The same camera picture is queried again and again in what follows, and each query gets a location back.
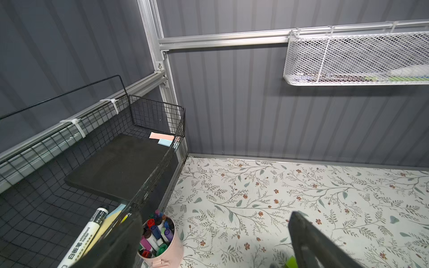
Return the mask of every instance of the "gray wall panel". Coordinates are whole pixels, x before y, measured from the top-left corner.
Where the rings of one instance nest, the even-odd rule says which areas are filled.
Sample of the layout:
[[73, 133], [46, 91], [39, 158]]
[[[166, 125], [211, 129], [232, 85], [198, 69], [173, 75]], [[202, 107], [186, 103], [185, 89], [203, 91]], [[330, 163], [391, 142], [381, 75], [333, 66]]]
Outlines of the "gray wall panel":
[[427, 86], [295, 87], [281, 78], [284, 54], [282, 45], [170, 53], [190, 152], [412, 166], [426, 154]]
[[[427, 19], [426, 0], [158, 0], [165, 37]], [[219, 30], [215, 20], [219, 19]]]
[[[0, 113], [120, 74], [154, 69], [135, 0], [0, 1]], [[120, 90], [94, 85], [0, 122], [0, 152]]]
[[[165, 37], [427, 18], [423, 0], [158, 0]], [[170, 51], [189, 151], [429, 166], [429, 87], [295, 87], [286, 45]]]

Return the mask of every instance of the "pink sticky note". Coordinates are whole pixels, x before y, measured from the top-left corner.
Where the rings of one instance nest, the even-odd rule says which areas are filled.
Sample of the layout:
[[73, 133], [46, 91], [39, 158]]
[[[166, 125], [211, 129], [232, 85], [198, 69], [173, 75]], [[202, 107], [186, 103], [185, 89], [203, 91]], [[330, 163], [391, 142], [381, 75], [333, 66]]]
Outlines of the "pink sticky note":
[[159, 134], [159, 133], [155, 133], [155, 132], [151, 132], [151, 135], [149, 136], [150, 139], [165, 139], [165, 140], [169, 140], [172, 141], [174, 139], [173, 135], [166, 135], [166, 134]]

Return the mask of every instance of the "floral pattern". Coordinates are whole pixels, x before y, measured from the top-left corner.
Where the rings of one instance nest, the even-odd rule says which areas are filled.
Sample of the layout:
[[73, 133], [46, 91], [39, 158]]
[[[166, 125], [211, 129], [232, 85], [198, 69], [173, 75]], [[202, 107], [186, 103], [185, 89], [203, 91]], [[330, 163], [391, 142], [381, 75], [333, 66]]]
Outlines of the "floral pattern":
[[165, 213], [182, 268], [284, 266], [298, 211], [363, 267], [429, 268], [429, 172], [189, 157]]

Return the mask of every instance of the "wire basket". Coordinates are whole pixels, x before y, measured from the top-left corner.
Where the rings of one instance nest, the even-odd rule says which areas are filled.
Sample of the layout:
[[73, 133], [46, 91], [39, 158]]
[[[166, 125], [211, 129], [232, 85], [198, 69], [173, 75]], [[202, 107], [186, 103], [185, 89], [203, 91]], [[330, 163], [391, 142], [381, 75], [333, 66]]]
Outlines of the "wire basket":
[[185, 110], [128, 95], [123, 83], [122, 87], [124, 95], [116, 101], [118, 114], [111, 102], [104, 102], [80, 117], [86, 137], [67, 123], [0, 162], [0, 184], [9, 186], [0, 193], [0, 267], [56, 268], [95, 209], [101, 204], [112, 210], [119, 205], [70, 187], [64, 179], [120, 134], [148, 139], [156, 131], [174, 135], [174, 140], [102, 239], [148, 200], [184, 137]]
[[429, 32], [299, 36], [284, 79], [291, 85], [429, 84]]

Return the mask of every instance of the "pink pen holder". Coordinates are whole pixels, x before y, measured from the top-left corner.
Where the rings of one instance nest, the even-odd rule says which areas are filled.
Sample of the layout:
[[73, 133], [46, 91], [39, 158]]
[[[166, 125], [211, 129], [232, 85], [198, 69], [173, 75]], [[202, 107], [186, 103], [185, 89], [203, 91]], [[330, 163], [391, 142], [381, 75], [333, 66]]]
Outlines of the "pink pen holder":
[[139, 253], [137, 255], [140, 256], [149, 266], [149, 268], [178, 268], [180, 267], [180, 263], [183, 259], [183, 244], [180, 241], [178, 230], [176, 229], [177, 225], [173, 221], [175, 231], [173, 235], [173, 240], [170, 245], [161, 255], [153, 258], [144, 258]]

